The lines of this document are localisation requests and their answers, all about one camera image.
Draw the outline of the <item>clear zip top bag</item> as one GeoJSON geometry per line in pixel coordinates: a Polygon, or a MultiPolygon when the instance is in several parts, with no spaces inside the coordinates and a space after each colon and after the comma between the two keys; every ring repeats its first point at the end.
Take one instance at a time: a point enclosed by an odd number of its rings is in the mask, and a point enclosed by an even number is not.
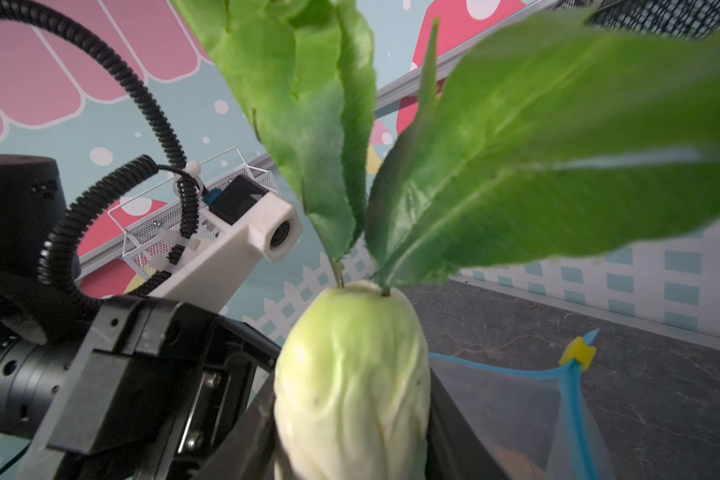
{"type": "Polygon", "coordinates": [[[430,365],[509,479],[612,479],[581,377],[597,331],[576,337],[557,367],[524,371],[432,354],[430,365]]]}

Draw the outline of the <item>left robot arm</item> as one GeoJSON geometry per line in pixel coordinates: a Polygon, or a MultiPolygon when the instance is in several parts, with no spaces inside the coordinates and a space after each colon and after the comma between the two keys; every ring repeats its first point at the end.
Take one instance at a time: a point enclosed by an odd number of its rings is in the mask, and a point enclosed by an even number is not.
{"type": "Polygon", "coordinates": [[[53,159],[0,155],[0,435],[25,440],[0,477],[270,478],[274,392],[250,389],[279,348],[219,311],[261,259],[286,254],[296,212],[242,176],[207,190],[146,85],[79,22],[36,1],[0,1],[0,20],[75,45],[132,97],[177,177],[169,238],[183,249],[132,296],[84,294],[84,234],[162,166],[139,156],[67,204],[53,159]]]}

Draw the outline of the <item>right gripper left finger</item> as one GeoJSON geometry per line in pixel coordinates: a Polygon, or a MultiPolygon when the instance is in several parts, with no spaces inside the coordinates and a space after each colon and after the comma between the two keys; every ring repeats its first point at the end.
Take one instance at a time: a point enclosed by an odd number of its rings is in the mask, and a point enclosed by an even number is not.
{"type": "Polygon", "coordinates": [[[232,431],[194,476],[199,480],[274,478],[276,426],[271,374],[232,431]]]}

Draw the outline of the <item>white toy daikon radish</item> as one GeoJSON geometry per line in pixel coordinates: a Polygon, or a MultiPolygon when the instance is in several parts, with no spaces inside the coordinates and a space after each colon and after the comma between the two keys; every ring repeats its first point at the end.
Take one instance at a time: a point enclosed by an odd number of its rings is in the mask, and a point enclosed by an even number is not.
{"type": "Polygon", "coordinates": [[[408,285],[605,254],[720,218],[720,27],[699,39],[543,11],[480,41],[373,181],[374,34],[352,1],[179,1],[339,271],[272,376],[279,479],[421,479],[429,352],[408,285]]]}

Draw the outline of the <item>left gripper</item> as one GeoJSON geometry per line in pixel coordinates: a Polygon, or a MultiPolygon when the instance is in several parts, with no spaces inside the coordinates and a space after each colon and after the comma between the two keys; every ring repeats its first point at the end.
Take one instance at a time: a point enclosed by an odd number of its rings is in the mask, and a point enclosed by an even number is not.
{"type": "Polygon", "coordinates": [[[278,353],[199,307],[113,297],[58,344],[0,331],[0,434],[27,440],[21,479],[195,479],[278,353]]]}

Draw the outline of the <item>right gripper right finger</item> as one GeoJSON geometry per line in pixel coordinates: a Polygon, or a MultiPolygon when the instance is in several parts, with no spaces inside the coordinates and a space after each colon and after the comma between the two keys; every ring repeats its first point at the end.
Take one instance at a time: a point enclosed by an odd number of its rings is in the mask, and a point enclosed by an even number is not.
{"type": "Polygon", "coordinates": [[[431,406],[427,432],[427,480],[508,480],[431,370],[431,406]]]}

